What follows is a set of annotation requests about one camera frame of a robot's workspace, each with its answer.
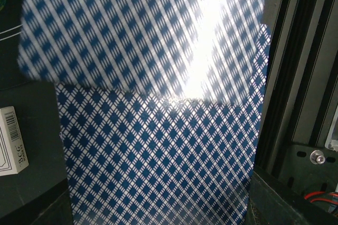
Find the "blue and white plaid pattern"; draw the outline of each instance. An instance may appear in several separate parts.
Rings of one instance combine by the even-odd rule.
[[[33,79],[240,104],[264,0],[24,0]]]
[[[242,224],[269,45],[240,106],[57,85],[74,222]]]

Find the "black surface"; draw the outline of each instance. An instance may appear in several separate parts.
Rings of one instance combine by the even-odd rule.
[[[338,223],[336,217],[311,204],[257,166],[253,171],[249,197],[270,225]],[[257,224],[249,222],[252,222],[250,218],[246,224]]]
[[[30,82],[0,91],[0,108],[14,106],[29,166],[0,176],[0,217],[34,200],[66,178],[54,86]]]
[[[269,225],[269,223],[262,216],[262,213],[259,212],[252,200],[249,200],[248,202],[245,225]]]
[[[0,33],[20,25],[23,0],[7,0],[0,11]],[[20,31],[20,27],[0,34],[0,39]],[[18,56],[19,35],[0,41],[0,90],[15,87],[28,82],[18,68],[16,59]]]
[[[0,224],[73,224],[67,180],[63,180],[35,200],[1,218]]]
[[[327,160],[324,164],[311,163],[310,155],[315,150],[324,153]],[[278,179],[285,185],[289,184],[289,187],[300,195],[324,189],[334,192],[338,182],[337,172],[337,152],[326,148],[292,145],[286,152]]]

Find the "red wire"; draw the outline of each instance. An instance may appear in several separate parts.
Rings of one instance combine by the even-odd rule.
[[[315,202],[315,201],[324,201],[324,202],[328,202],[328,203],[331,203],[331,204],[338,205],[338,202],[336,202],[336,201],[323,199],[323,198],[317,198],[317,199],[310,200],[311,203]]]
[[[305,195],[304,198],[307,200],[308,198],[311,198],[314,195],[323,194],[323,193],[325,193],[325,192],[311,192],[311,193]]]
[[[305,195],[304,198],[307,200],[308,198],[311,198],[315,195],[319,195],[319,194],[323,194],[323,193],[325,193],[325,192],[311,192],[311,193]],[[335,192],[329,193],[329,195],[338,197],[338,193],[335,193]]]

